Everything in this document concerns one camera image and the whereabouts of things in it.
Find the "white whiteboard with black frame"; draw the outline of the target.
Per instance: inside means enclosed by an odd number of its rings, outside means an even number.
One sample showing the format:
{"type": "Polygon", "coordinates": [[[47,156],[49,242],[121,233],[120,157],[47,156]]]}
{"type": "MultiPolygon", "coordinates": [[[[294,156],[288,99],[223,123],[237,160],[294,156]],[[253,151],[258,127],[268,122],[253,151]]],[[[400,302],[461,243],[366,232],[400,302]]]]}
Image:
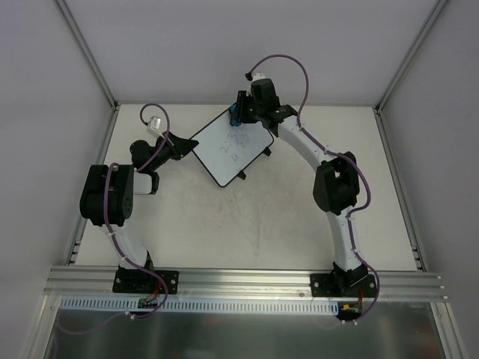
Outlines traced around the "white whiteboard with black frame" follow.
{"type": "Polygon", "coordinates": [[[245,179],[244,170],[262,154],[269,154],[274,138],[260,123],[231,125],[225,110],[192,136],[193,153],[221,188],[245,179]]]}

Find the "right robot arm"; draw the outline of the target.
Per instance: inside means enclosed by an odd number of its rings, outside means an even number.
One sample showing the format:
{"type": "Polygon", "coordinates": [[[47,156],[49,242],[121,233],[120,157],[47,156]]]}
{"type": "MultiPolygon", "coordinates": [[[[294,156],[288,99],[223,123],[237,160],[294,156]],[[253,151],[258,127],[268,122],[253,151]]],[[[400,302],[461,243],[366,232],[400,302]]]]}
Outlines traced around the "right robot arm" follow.
{"type": "Polygon", "coordinates": [[[359,176],[351,152],[334,154],[307,133],[299,112],[282,105],[271,79],[261,73],[245,75],[248,90],[240,90],[229,109],[232,126],[260,123],[276,138],[289,144],[314,170],[313,198],[326,213],[332,232],[335,260],[330,277],[323,284],[342,295],[360,290],[368,276],[367,267],[356,256],[348,213],[357,204],[359,176]]]}

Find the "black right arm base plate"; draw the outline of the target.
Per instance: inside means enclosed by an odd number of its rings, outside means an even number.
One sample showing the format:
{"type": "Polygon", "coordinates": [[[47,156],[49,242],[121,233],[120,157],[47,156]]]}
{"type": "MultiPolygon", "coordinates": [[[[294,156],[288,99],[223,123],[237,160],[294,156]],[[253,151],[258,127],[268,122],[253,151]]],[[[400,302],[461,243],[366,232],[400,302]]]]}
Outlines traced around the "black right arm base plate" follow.
{"type": "Polygon", "coordinates": [[[313,273],[309,277],[311,295],[313,297],[331,298],[358,298],[363,295],[365,298],[374,298],[378,293],[376,279],[372,274],[354,283],[352,286],[340,286],[335,282],[332,272],[313,273]]]}

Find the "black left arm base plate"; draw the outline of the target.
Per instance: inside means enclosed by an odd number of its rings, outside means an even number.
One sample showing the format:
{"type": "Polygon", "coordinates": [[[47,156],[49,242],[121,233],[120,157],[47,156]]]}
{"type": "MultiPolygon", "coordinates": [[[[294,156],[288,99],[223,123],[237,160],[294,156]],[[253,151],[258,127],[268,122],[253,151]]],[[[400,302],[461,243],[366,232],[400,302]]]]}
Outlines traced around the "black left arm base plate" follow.
{"type": "MultiPolygon", "coordinates": [[[[179,284],[179,271],[158,270],[154,271],[160,276],[169,295],[176,295],[179,284]]],[[[112,292],[126,294],[151,294],[155,291],[159,281],[150,274],[138,269],[123,269],[119,267],[115,272],[115,279],[112,285],[112,292]]]]}

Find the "blue whiteboard eraser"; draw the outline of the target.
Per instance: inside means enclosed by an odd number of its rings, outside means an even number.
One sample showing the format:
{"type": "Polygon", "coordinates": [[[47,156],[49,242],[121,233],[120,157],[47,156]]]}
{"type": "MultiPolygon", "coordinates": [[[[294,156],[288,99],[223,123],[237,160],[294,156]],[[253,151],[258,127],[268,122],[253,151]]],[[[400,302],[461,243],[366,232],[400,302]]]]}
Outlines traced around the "blue whiteboard eraser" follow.
{"type": "Polygon", "coordinates": [[[238,114],[237,114],[237,104],[233,104],[228,108],[228,113],[230,116],[230,125],[232,127],[238,127],[241,125],[241,122],[238,121],[238,114]]]}

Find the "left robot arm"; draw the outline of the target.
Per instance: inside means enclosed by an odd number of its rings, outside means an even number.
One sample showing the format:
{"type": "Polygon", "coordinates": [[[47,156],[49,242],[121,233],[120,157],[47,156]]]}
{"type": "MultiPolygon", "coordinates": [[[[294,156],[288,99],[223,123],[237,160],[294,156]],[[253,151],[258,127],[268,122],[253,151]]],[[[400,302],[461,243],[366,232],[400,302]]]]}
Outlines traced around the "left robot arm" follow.
{"type": "Polygon", "coordinates": [[[136,195],[155,195],[160,178],[157,170],[169,160],[179,161],[199,141],[164,132],[151,146],[137,140],[129,147],[132,163],[92,165],[79,202],[81,216],[99,227],[109,238],[117,256],[120,273],[131,273],[130,283],[141,292],[156,285],[156,273],[149,252],[133,239],[126,225],[136,195]]]}

